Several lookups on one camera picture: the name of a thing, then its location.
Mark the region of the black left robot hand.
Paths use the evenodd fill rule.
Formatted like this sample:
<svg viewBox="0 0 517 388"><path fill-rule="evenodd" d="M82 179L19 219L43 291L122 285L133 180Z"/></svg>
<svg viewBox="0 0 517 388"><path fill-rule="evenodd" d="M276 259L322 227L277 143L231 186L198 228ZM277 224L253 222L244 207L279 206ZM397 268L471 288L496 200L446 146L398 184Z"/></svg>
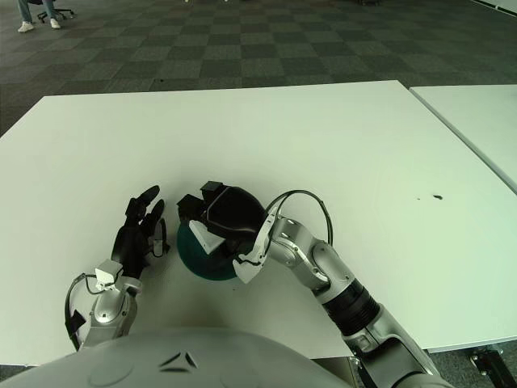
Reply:
<svg viewBox="0 0 517 388"><path fill-rule="evenodd" d="M160 191L154 185L131 198L125 211L125 222L119 228L111 260L122 265L122 274L139 279L154 259L164 257L170 245L166 241L166 223L162 217L165 201L159 200L148 213L147 207Z"/></svg>

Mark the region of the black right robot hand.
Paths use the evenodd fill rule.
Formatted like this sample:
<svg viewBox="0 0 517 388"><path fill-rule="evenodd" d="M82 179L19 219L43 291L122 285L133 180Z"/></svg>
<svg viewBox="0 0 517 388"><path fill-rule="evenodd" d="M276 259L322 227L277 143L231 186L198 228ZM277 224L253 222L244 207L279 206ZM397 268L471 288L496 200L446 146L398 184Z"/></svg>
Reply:
<svg viewBox="0 0 517 388"><path fill-rule="evenodd" d="M203 251L210 255L221 244L235 251L254 243L266 219L266 210L248 191L208 181L200 198L186 194L178 203L179 218L187 224Z"/></svg>

